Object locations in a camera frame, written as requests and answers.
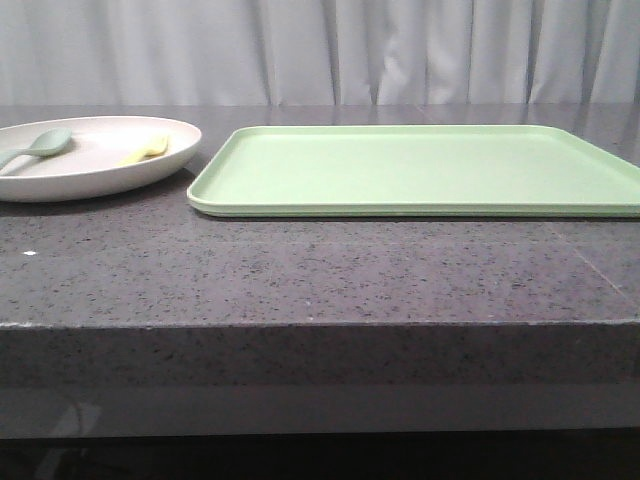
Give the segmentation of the white round plate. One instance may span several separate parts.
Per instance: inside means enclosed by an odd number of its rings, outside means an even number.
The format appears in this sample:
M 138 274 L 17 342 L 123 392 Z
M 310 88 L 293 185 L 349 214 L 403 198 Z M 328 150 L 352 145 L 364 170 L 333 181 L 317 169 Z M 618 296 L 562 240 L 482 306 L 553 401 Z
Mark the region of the white round plate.
M 43 132 L 68 128 L 71 142 L 58 155 L 20 156 L 1 169 L 1 199 L 56 202 L 121 193 L 164 179 L 195 154 L 202 133 L 189 123 L 147 116 L 95 116 L 55 119 L 1 129 L 1 150 L 26 148 Z M 119 163 L 155 136 L 168 148 L 135 164 Z

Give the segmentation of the yellow plastic fork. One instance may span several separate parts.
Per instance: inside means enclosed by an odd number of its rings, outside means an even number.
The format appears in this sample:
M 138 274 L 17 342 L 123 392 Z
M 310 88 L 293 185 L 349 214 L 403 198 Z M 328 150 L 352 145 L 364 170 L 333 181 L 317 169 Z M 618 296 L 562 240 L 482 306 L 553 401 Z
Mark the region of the yellow plastic fork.
M 144 145 L 124 157 L 118 166 L 126 166 L 138 163 L 148 157 L 163 155 L 169 144 L 168 135 L 159 135 L 149 139 Z

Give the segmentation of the light green tray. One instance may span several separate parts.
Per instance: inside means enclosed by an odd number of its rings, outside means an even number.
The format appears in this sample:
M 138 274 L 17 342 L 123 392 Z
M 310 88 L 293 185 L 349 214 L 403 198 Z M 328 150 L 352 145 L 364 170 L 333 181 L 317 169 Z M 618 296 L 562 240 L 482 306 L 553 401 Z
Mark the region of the light green tray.
M 259 126 L 187 196 L 229 217 L 635 217 L 639 170 L 548 126 Z

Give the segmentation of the pale green spoon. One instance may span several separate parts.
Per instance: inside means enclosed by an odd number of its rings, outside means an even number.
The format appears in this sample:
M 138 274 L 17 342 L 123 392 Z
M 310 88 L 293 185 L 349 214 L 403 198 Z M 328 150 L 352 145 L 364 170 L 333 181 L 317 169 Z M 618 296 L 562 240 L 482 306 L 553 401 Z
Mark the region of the pale green spoon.
M 39 135 L 27 148 L 8 150 L 1 153 L 1 167 L 4 168 L 19 156 L 49 157 L 60 153 L 71 141 L 72 131 L 56 128 Z

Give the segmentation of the white curtain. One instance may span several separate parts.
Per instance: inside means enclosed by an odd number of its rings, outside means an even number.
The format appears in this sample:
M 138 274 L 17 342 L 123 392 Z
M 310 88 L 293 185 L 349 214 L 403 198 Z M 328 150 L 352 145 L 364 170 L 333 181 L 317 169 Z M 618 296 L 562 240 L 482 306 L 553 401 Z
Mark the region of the white curtain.
M 635 1 L 5 1 L 5 105 L 627 103 Z

